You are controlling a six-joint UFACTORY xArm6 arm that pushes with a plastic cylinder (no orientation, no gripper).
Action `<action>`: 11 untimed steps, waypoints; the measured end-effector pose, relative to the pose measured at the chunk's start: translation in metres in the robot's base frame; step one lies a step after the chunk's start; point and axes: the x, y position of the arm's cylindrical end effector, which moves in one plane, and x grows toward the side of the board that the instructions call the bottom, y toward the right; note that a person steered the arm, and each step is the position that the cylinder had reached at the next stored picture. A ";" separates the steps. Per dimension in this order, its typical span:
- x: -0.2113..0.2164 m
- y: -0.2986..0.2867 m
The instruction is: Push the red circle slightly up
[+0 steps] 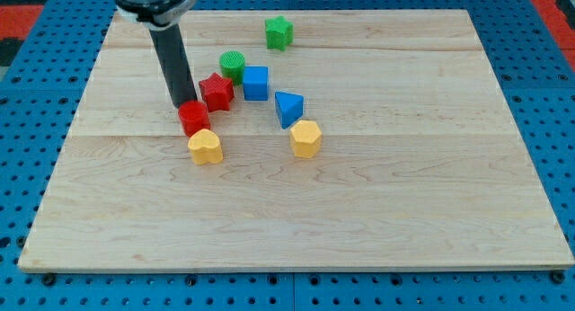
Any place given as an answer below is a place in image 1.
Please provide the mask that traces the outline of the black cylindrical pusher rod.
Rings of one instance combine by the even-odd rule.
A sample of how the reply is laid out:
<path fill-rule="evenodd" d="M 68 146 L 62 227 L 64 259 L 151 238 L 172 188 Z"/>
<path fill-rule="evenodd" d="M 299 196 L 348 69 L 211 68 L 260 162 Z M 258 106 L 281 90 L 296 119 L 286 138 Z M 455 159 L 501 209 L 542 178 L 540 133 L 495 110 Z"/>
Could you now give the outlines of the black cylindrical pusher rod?
<path fill-rule="evenodd" d="M 197 101 L 198 97 L 179 25 L 174 24 L 165 30 L 149 33 L 172 105 L 180 108 L 186 102 Z"/>

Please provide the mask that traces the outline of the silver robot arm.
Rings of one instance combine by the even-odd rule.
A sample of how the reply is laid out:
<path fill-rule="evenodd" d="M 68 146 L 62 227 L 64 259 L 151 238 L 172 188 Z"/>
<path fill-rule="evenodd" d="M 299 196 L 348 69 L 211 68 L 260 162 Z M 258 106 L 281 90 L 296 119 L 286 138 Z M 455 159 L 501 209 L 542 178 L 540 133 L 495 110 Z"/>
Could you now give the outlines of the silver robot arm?
<path fill-rule="evenodd" d="M 151 36 L 172 105 L 195 101 L 190 64 L 179 21 L 198 0 L 114 0 L 127 21 L 145 26 Z"/>

